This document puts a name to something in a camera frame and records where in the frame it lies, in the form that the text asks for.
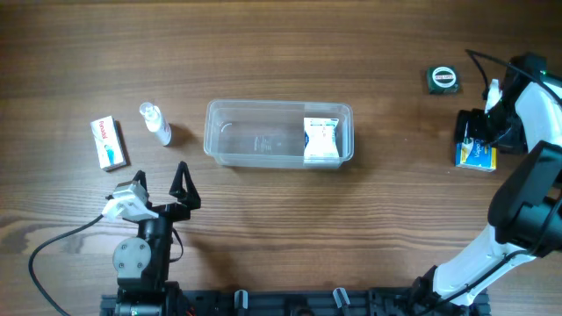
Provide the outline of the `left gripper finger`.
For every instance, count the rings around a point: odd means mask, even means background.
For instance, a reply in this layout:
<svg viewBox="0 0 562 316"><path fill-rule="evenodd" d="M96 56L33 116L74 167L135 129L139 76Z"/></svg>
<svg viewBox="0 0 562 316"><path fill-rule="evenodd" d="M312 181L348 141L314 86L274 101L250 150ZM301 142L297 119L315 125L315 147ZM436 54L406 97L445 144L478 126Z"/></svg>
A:
<svg viewBox="0 0 562 316"><path fill-rule="evenodd" d="M169 194L176 198L179 204L185 205L189 209L201 207L201 197L191 179L186 162L179 162Z"/></svg>
<svg viewBox="0 0 562 316"><path fill-rule="evenodd" d="M142 170L137 171L131 182L131 187L135 193L148 192L146 173L144 171Z"/></svg>

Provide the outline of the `blue VapoDrops box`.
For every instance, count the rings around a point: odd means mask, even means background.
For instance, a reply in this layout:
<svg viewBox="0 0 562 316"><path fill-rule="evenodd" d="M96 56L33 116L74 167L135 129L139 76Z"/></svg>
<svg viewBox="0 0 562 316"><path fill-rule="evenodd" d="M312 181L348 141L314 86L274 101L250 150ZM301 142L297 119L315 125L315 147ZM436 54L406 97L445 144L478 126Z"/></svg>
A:
<svg viewBox="0 0 562 316"><path fill-rule="evenodd" d="M497 166L497 149L485 145L482 140L464 138L456 144L455 166L493 172Z"/></svg>

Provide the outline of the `green round-label box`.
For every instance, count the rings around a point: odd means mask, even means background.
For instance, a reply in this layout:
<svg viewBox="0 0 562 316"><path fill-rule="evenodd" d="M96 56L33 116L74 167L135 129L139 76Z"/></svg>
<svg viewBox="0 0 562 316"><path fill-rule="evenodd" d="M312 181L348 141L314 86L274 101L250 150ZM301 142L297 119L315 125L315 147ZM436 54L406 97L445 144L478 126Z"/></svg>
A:
<svg viewBox="0 0 562 316"><path fill-rule="evenodd" d="M455 94L460 90L458 73L453 66L436 66L426 72L429 94Z"/></svg>

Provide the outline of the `white pouch packet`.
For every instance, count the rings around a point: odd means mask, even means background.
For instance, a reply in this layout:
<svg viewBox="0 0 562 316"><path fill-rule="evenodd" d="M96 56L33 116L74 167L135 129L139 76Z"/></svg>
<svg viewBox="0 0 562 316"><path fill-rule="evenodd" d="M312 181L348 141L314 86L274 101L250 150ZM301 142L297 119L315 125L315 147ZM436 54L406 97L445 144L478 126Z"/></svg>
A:
<svg viewBox="0 0 562 316"><path fill-rule="evenodd" d="M307 167L336 165L340 155L336 145L338 118L304 118L304 164Z"/></svg>

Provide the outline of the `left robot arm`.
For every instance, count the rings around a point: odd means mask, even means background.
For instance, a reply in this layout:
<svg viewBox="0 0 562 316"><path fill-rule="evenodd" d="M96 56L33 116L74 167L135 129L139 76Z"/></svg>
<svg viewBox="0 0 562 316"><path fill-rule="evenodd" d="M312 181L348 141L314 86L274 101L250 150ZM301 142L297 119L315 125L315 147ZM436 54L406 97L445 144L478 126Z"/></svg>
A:
<svg viewBox="0 0 562 316"><path fill-rule="evenodd" d="M121 241L112 263L117 271L118 293L110 315L194 315L195 309L179 283L169 280L169 266L177 262L170 254L173 241L180 241L176 222L191 218L201 207L201 198L191 180L186 162L180 162L169 189L174 203L153 205L149 201L146 174L120 183L107 197L102 214L122 218L138 226L137 235Z"/></svg>

